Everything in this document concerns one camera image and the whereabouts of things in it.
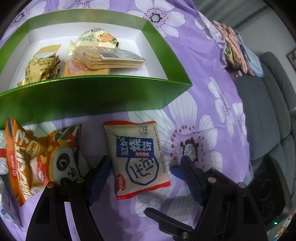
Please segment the white red-trim snack packet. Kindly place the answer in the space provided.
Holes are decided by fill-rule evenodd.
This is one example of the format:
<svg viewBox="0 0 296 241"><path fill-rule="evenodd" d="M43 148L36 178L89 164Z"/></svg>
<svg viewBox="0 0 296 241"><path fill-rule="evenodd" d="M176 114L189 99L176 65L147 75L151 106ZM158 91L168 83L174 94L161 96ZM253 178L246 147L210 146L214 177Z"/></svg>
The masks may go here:
<svg viewBox="0 0 296 241"><path fill-rule="evenodd" d="M103 125L118 200L171 185L155 121L114 120Z"/></svg>

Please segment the orange panda seed packet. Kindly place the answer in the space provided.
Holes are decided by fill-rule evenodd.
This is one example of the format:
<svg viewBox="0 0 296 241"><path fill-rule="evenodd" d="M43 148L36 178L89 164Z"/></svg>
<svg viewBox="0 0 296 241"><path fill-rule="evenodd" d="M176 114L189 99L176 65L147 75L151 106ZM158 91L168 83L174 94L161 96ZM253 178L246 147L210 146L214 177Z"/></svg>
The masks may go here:
<svg viewBox="0 0 296 241"><path fill-rule="evenodd" d="M50 182L60 185L62 178L74 181L87 174L89 167L79 144L81 127L69 126L37 137L14 118L6 119L6 162L19 206Z"/></svg>

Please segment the dark yellow candy packet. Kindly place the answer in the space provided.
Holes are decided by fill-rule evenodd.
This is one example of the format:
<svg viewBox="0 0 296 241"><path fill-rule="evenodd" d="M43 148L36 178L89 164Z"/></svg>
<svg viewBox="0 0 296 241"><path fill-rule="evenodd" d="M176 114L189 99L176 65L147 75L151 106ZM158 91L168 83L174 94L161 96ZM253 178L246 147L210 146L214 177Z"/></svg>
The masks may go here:
<svg viewBox="0 0 296 241"><path fill-rule="evenodd" d="M61 45L41 48L34 54L25 68L25 78L17 87L56 78L61 71L61 60L57 51Z"/></svg>

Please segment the beige biscuit pack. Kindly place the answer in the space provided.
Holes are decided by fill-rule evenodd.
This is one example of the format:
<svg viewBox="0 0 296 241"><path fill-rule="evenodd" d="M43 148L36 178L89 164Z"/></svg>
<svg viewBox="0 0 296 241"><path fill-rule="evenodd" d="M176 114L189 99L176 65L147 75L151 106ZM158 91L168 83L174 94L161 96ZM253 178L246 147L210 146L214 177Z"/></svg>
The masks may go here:
<svg viewBox="0 0 296 241"><path fill-rule="evenodd" d="M72 55L89 69L140 68L145 63L133 52L106 47L78 46Z"/></svg>

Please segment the cream corn yam packet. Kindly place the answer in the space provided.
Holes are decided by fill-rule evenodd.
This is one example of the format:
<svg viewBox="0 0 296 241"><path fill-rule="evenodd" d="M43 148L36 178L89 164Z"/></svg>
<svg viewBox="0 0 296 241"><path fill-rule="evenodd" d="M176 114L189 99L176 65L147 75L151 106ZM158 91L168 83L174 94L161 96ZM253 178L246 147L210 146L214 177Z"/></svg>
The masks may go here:
<svg viewBox="0 0 296 241"><path fill-rule="evenodd" d="M104 29L92 28L80 35L75 42L70 42L67 55L71 56L74 49L79 46L118 48L120 43L114 36L106 32Z"/></svg>

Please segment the white blue puff packet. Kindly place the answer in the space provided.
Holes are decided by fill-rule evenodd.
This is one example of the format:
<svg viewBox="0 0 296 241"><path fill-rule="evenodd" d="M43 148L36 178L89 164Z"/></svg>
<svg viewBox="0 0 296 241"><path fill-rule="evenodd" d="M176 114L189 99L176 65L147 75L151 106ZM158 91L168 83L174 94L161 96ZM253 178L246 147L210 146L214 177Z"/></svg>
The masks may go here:
<svg viewBox="0 0 296 241"><path fill-rule="evenodd" d="M19 216L16 212L15 205L6 189L4 181L1 178L1 217L9 222L16 224L19 228L22 227Z"/></svg>

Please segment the yellow rice cracker packet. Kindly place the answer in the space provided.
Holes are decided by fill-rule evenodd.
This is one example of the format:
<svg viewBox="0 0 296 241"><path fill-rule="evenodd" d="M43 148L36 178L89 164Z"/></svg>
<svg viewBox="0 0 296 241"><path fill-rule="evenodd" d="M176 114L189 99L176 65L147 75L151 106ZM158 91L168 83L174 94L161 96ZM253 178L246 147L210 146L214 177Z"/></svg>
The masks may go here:
<svg viewBox="0 0 296 241"><path fill-rule="evenodd" d="M109 75L109 69L89 69L77 59L66 61L63 77L88 76L88 75Z"/></svg>

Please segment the purple floral tablecloth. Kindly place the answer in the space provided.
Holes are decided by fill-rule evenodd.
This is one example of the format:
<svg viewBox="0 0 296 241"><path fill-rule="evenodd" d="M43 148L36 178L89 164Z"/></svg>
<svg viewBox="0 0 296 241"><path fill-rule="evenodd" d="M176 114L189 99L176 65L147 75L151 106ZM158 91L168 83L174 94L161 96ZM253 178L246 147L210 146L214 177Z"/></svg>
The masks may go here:
<svg viewBox="0 0 296 241"><path fill-rule="evenodd" d="M192 1L30 1L13 19L1 38L8 38L28 19L64 9L107 9L143 17L150 8L168 15L159 30L184 66L192 87L162 110L132 111L81 116L34 125L43 133L46 128L81 124L81 149L86 160L95 166L108 154L104 122L156 121L168 166L178 164L181 144L189 138L200 147L198 167L217 168L235 182L243 181L249 164L245 115L236 87L220 61L222 45L217 31ZM91 211L105 240L170 240L158 224L144 215L147 207L194 226L200 215L184 181L171 176L167 188L144 192L126 200L117 200L114 177L110 176L100 199Z"/></svg>

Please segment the red silver snack packet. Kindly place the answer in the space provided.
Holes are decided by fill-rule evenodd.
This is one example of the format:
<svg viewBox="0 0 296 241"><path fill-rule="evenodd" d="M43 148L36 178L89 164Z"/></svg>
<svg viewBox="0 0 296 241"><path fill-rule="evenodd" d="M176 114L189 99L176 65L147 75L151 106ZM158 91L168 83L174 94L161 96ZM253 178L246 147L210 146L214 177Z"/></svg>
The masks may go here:
<svg viewBox="0 0 296 241"><path fill-rule="evenodd" d="M8 165L6 163L6 132L0 130L0 174L6 175L8 170Z"/></svg>

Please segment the green cardboard box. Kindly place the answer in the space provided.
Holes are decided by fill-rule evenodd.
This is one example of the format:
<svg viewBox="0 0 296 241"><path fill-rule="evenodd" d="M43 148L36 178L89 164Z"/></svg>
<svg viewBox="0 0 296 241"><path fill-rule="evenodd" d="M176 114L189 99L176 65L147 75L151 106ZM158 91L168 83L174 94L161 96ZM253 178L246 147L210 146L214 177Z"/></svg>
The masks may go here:
<svg viewBox="0 0 296 241"><path fill-rule="evenodd" d="M70 40L102 27L121 47L145 59L139 69L112 75L56 78L22 87L25 67L44 46L60 45L65 59ZM1 126L6 118L21 125L101 113L161 109L192 86L177 56L147 20L99 9L70 9L35 16L1 47Z"/></svg>

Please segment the grey sofa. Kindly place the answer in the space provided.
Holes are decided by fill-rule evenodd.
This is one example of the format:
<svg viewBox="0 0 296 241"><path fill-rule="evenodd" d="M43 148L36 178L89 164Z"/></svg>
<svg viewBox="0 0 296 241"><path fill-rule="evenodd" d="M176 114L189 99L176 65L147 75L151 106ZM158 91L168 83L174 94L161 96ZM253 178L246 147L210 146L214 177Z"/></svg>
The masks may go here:
<svg viewBox="0 0 296 241"><path fill-rule="evenodd" d="M234 84L246 117L252 168L271 155L279 163L289 189L295 186L295 90L271 52L259 56L263 76L244 74Z"/></svg>

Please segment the folded patterned cloth pile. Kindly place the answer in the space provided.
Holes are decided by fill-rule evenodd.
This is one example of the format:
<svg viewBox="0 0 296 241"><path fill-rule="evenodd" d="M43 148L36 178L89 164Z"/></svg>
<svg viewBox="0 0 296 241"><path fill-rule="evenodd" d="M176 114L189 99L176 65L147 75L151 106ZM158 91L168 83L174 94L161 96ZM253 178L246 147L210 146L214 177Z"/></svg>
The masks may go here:
<svg viewBox="0 0 296 241"><path fill-rule="evenodd" d="M259 57L245 46L240 34L224 23L212 21L226 42L224 54L235 69L241 69L244 74L263 77L263 69Z"/></svg>

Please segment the grey curtain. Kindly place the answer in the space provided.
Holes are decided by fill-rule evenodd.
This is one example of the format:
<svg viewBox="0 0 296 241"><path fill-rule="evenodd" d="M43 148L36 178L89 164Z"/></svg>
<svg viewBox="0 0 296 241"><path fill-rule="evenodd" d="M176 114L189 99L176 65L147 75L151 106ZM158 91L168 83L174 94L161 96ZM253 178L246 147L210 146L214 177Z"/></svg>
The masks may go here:
<svg viewBox="0 0 296 241"><path fill-rule="evenodd" d="M195 0L197 9L211 21L241 30L270 10L261 0Z"/></svg>

